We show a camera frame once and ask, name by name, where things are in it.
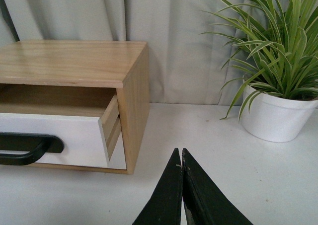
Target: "white tabletop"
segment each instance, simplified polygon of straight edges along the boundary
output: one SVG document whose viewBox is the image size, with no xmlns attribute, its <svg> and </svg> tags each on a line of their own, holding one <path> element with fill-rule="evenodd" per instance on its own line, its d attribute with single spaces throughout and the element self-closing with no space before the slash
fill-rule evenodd
<svg viewBox="0 0 318 225">
<path fill-rule="evenodd" d="M 317 225 L 318 111 L 296 139 L 271 143 L 244 130 L 238 108 L 219 120 L 227 108 L 152 104 L 134 175 L 0 165 L 0 224 L 130 225 L 187 148 L 254 225 Z"/>
</svg>

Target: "wooden top surface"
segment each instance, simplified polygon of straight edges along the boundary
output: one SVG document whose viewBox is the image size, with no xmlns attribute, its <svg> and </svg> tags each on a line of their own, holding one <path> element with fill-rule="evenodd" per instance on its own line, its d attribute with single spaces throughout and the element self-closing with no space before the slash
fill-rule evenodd
<svg viewBox="0 0 318 225">
<path fill-rule="evenodd" d="M 146 42 L 26 40 L 0 48 L 0 83 L 121 88 Z"/>
</svg>

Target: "wooden box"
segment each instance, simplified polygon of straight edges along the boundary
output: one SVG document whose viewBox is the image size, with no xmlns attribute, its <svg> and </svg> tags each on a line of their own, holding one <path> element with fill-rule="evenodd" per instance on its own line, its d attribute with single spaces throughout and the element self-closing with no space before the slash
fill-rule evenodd
<svg viewBox="0 0 318 225">
<path fill-rule="evenodd" d="M 0 131 L 65 144 L 32 166 L 134 172 L 149 113 L 145 42 L 27 40 L 0 49 Z M 119 135 L 126 169 L 107 168 Z"/>
</svg>

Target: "black handle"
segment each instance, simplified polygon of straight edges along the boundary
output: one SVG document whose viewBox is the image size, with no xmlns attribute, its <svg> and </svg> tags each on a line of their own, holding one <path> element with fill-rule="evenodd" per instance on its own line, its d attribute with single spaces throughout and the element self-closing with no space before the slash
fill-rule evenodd
<svg viewBox="0 0 318 225">
<path fill-rule="evenodd" d="M 0 150 L 32 150 L 25 154 L 0 153 L 0 164 L 27 165 L 39 160 L 47 151 L 61 153 L 63 142 L 55 136 L 25 133 L 0 133 Z"/>
</svg>

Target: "white flower pot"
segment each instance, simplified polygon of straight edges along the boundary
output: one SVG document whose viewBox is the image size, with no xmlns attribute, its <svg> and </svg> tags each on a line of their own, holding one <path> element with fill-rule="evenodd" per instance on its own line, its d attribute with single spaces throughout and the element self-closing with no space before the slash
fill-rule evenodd
<svg viewBox="0 0 318 225">
<path fill-rule="evenodd" d="M 253 91 L 254 88 L 247 86 L 243 98 Z M 288 142 L 298 135 L 317 106 L 318 100 L 289 100 L 262 93 L 252 102 L 250 111 L 246 105 L 240 121 L 256 137 L 271 142 Z"/>
</svg>

